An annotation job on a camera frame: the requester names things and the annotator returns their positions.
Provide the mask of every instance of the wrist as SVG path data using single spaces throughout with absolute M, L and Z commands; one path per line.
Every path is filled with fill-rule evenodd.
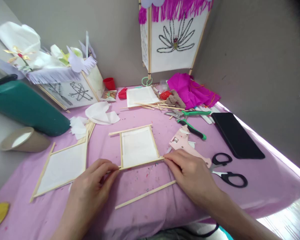
M 223 201 L 227 198 L 227 194 L 221 191 L 219 188 L 213 193 L 209 193 L 204 196 L 203 200 L 198 204 L 200 208 L 209 211 L 219 208 Z

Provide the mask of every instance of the pruning shears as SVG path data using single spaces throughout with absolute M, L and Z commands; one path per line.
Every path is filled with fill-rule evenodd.
M 188 122 L 187 122 L 187 117 L 188 116 L 194 116 L 194 115 L 209 115 L 211 114 L 211 111 L 208 112 L 202 112 L 202 111 L 189 111 L 189 112 L 185 112 L 185 111 L 181 111 L 179 112 L 178 110 L 173 109 L 173 112 L 166 112 L 166 115 L 170 115 L 176 118 L 177 122 L 180 123 L 181 125 L 188 125 L 188 129 L 191 133 L 197 135 L 199 138 L 201 138 L 202 140 L 206 140 L 207 137 L 206 135 L 204 135 L 203 133 L 199 132 L 197 129 L 195 129 L 193 126 L 191 126 Z

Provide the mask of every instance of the tissue paper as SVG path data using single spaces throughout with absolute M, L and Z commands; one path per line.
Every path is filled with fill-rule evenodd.
M 98 102 L 86 109 L 86 116 L 91 122 L 101 124 L 101 125 L 111 125 L 120 120 L 116 112 L 108 112 L 110 103 L 108 102 Z

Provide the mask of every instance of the paper lantern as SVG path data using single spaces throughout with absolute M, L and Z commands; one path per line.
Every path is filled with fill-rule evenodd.
M 189 68 L 198 53 L 213 1 L 139 0 L 142 61 L 151 73 Z

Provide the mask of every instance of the black scissors handle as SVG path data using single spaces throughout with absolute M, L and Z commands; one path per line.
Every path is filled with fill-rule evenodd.
M 228 158 L 228 160 L 227 160 L 227 161 L 221 161 L 221 162 L 219 162 L 219 161 L 217 160 L 217 156 L 219 156 L 219 155 L 226 156 L 226 157 Z M 230 156 L 229 156 L 228 154 L 226 154 L 226 153 L 217 153 L 217 154 L 214 155 L 213 158 L 212 158 L 212 163 L 213 163 L 214 165 L 222 165 L 222 166 L 225 166 L 225 165 L 227 165 L 229 162 L 232 162 L 232 157 L 230 157 Z
M 243 184 L 242 185 L 235 185 L 232 182 L 230 182 L 229 177 L 239 177 L 243 181 Z M 221 174 L 221 178 L 222 178 L 223 181 L 225 181 L 226 183 L 228 183 L 229 185 L 231 185 L 233 187 L 244 188 L 248 185 L 248 180 L 245 178 L 245 176 L 243 176 L 241 174 L 227 172 L 227 173 Z

